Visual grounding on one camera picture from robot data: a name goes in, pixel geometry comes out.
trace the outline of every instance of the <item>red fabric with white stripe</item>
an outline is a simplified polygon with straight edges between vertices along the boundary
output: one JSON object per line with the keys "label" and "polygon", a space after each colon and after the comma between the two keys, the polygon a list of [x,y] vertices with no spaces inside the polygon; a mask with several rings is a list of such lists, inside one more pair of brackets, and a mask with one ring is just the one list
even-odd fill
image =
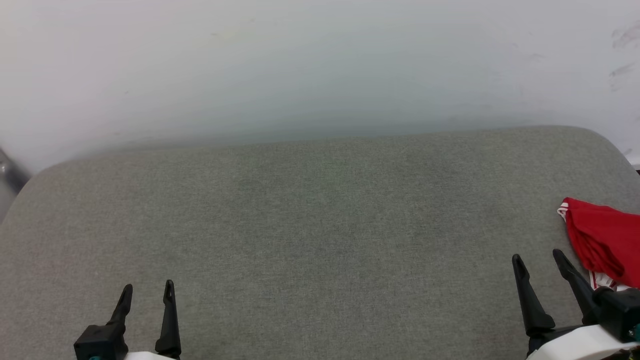
{"label": "red fabric with white stripe", "polygon": [[558,213],[566,221],[569,239],[584,267],[618,283],[640,287],[640,215],[570,197],[564,203]]}

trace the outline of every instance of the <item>fabric texture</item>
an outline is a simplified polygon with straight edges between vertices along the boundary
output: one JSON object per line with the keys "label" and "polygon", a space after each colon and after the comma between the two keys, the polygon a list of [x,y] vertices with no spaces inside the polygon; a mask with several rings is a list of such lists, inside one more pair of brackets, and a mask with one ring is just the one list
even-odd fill
{"label": "fabric texture", "polygon": [[582,265],[613,279],[608,286],[640,287],[640,215],[569,197],[565,204],[558,212]]}
{"label": "fabric texture", "polygon": [[74,359],[134,286],[152,350],[175,283],[187,359],[521,359],[519,253],[560,326],[581,315],[557,204],[640,212],[640,176],[572,127],[134,152],[25,186],[0,225],[0,354]]}

